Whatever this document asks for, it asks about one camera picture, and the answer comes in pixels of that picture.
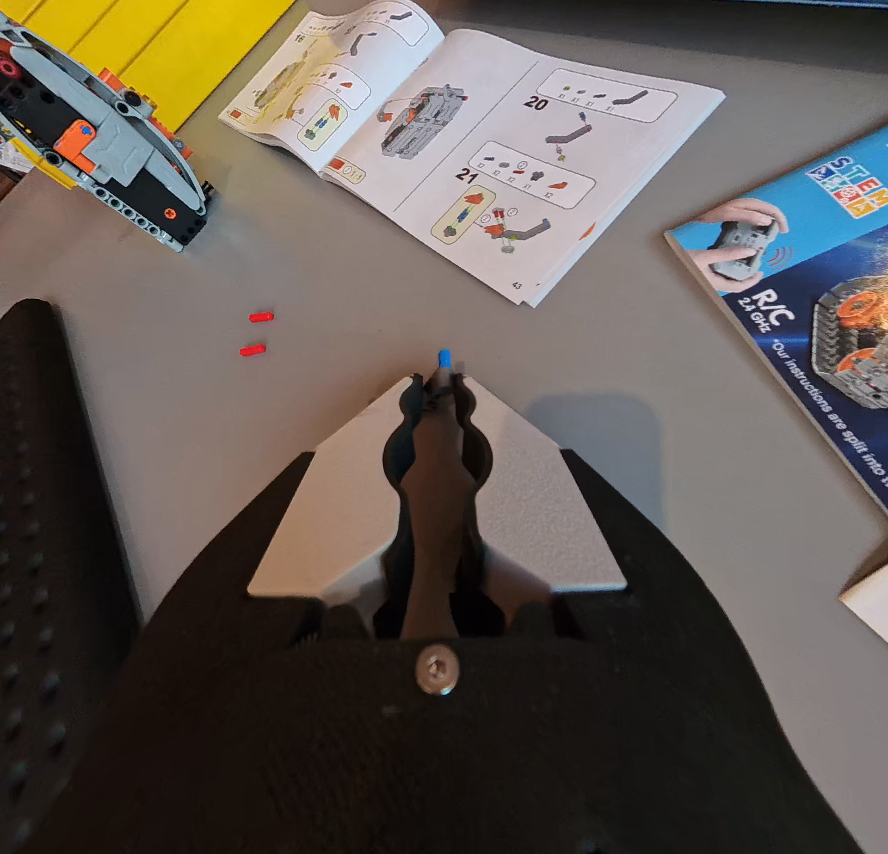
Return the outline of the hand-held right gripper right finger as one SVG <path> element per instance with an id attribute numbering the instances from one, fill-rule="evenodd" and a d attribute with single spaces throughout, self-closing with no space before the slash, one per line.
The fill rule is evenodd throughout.
<path id="1" fill-rule="evenodd" d="M 455 374 L 462 514 L 451 612 L 460 631 L 505 631 L 527 604 L 622 592 L 627 580 L 559 445 L 471 377 Z"/>

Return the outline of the grey toy robot model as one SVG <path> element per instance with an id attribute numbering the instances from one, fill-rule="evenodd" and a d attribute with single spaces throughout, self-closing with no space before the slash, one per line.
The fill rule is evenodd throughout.
<path id="1" fill-rule="evenodd" d="M 156 119 L 154 104 L 4 13 L 1 40 L 2 142 L 184 251 L 207 224 L 213 188 L 196 177 L 190 148 Z"/>

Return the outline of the sticker sheet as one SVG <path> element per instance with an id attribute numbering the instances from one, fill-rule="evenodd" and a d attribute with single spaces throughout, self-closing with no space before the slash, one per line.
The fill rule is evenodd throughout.
<path id="1" fill-rule="evenodd" d="M 887 564 L 850 585 L 840 602 L 887 642 Z"/>

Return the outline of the yellow plastic bin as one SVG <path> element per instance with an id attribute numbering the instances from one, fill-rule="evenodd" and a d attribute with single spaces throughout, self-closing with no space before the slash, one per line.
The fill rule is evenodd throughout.
<path id="1" fill-rule="evenodd" d="M 177 131 L 296 1 L 1 0 L 1 10 L 146 96 Z"/>

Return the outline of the open instruction booklet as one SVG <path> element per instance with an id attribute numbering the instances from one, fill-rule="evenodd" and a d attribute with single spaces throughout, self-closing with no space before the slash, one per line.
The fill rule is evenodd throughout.
<path id="1" fill-rule="evenodd" d="M 536 307 L 724 99 L 375 0 L 309 12 L 218 118 Z"/>

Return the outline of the black perforated panel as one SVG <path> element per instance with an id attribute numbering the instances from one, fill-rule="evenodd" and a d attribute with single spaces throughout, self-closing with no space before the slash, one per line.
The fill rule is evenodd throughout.
<path id="1" fill-rule="evenodd" d="M 1 323 L 1 850 L 20 852 L 87 749 L 138 606 L 61 324 Z"/>

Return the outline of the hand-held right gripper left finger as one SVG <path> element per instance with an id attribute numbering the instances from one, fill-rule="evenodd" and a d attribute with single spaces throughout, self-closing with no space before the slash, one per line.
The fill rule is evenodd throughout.
<path id="1" fill-rule="evenodd" d="M 315 449 L 249 596 L 350 605 L 378 638 L 403 637 L 415 570 L 403 481 L 423 412 L 423 377 L 405 376 Z"/>

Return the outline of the small blue booklet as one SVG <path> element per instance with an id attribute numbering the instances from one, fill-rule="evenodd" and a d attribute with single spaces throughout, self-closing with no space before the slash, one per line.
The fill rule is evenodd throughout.
<path id="1" fill-rule="evenodd" d="M 886 127 L 664 238 L 886 511 Z"/>

